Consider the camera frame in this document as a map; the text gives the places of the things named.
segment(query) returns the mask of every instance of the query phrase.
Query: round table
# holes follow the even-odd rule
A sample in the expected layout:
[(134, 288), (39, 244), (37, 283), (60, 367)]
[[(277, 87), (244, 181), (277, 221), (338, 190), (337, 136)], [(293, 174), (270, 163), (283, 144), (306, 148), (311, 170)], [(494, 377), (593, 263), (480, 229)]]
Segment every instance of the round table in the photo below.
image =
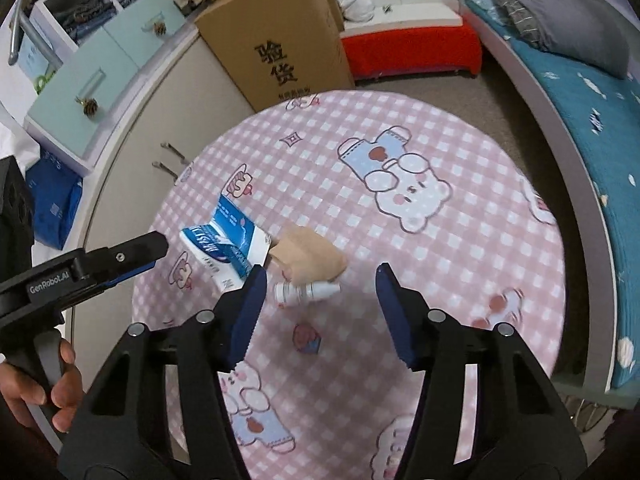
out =
[[(152, 229), (167, 256), (137, 278), (134, 320), (152, 330), (211, 308), (219, 293), (178, 238), (209, 221), (220, 193), (277, 240), (308, 226), (347, 254), (342, 293), (279, 309), (270, 288), (244, 362), (220, 374), (255, 480), (393, 478), (422, 385), (394, 351), (374, 273), (388, 262), (431, 308), (460, 323), (512, 323), (550, 373), (564, 318), (556, 221), (498, 145), (403, 95), (334, 91), (260, 112), (180, 177)], [(175, 374), (170, 429), (184, 447)], [(471, 451), (476, 371), (467, 367), (456, 460)]]

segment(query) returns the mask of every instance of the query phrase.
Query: drawer handle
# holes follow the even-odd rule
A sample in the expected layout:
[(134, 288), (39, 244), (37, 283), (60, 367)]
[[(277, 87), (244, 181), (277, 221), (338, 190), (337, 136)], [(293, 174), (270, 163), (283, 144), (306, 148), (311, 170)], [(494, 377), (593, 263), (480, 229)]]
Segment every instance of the drawer handle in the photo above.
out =
[(76, 97), (76, 103), (82, 106), (82, 113), (87, 117), (93, 117), (98, 111), (98, 101), (93, 98), (81, 99)]
[(182, 153), (180, 153), (178, 150), (176, 150), (176, 148), (174, 148), (174, 146), (170, 142), (161, 142), (160, 143), (160, 147), (164, 148), (166, 150), (169, 150), (174, 155), (178, 156), (178, 158), (180, 158), (180, 163), (182, 165), (184, 165), (184, 166), (188, 166), (189, 165), (189, 161), (187, 160), (187, 158)]
[(166, 25), (164, 24), (164, 22), (155, 22), (154, 32), (156, 36), (164, 36), (166, 34)]
[(98, 101), (89, 96), (95, 91), (106, 76), (107, 75), (104, 71), (99, 68), (93, 73), (89, 78), (89, 81), (85, 83), (76, 96), (76, 103), (81, 105), (82, 113), (89, 118), (93, 117), (98, 111)]
[(168, 167), (166, 167), (162, 162), (158, 162), (157, 160), (154, 160), (151, 165), (154, 168), (158, 168), (158, 170), (162, 170), (165, 173), (170, 174), (173, 178), (174, 178), (174, 182), (176, 182), (178, 180), (178, 174), (174, 173), (173, 171), (171, 171)]
[(148, 22), (142, 26), (142, 30), (143, 32), (153, 31), (158, 38), (164, 36), (166, 34), (166, 23), (162, 11), (158, 12), (154, 17), (148, 20)]

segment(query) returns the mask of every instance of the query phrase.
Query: finger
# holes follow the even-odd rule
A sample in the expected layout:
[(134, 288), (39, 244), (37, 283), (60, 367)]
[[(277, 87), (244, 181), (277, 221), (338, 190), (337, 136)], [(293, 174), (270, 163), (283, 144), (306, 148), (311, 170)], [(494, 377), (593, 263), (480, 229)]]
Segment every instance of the finger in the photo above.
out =
[(84, 391), (80, 370), (75, 366), (69, 366), (68, 371), (53, 387), (51, 400), (59, 408), (74, 408), (80, 404), (82, 396)]
[(13, 366), (0, 364), (0, 393), (15, 419), (27, 428), (35, 428), (36, 423), (25, 401), (43, 404), (46, 400), (42, 387)]
[(47, 400), (42, 386), (7, 363), (0, 364), (0, 392), (5, 399), (22, 399), (29, 404), (44, 404)]
[(66, 433), (71, 428), (71, 423), (76, 415), (77, 408), (65, 408), (57, 412), (52, 419), (53, 427), (62, 433)]
[(72, 365), (76, 362), (76, 352), (71, 346), (71, 343), (66, 339), (60, 340), (60, 356), (68, 365)]
[(33, 420), (27, 405), (21, 399), (5, 399), (9, 410), (14, 414), (15, 420), (20, 422), (25, 428), (36, 428), (36, 421)]

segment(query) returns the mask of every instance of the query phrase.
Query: gray blanket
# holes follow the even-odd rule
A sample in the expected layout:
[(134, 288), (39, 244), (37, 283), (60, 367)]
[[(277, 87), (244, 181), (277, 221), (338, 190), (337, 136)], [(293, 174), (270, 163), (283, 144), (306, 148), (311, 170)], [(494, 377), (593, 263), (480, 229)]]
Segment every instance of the gray blanket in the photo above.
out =
[(538, 22), (537, 48), (626, 75), (629, 46), (607, 9), (594, 0), (518, 0)]

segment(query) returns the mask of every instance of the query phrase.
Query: screw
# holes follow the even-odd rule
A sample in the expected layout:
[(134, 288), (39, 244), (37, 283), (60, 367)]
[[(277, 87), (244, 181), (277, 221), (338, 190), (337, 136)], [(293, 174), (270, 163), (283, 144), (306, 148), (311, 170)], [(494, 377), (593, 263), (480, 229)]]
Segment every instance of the screw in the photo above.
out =
[(142, 323), (134, 323), (132, 325), (129, 325), (129, 328), (127, 328), (127, 333), (132, 337), (139, 336), (144, 331), (145, 326)]
[(211, 323), (214, 317), (212, 310), (201, 310), (196, 314), (196, 321), (202, 324)]
[(515, 330), (509, 323), (500, 323), (500, 325), (498, 325), (498, 332), (505, 337), (509, 337), (513, 335)]
[(447, 319), (447, 315), (443, 311), (437, 309), (430, 310), (427, 317), (434, 323), (442, 323)]

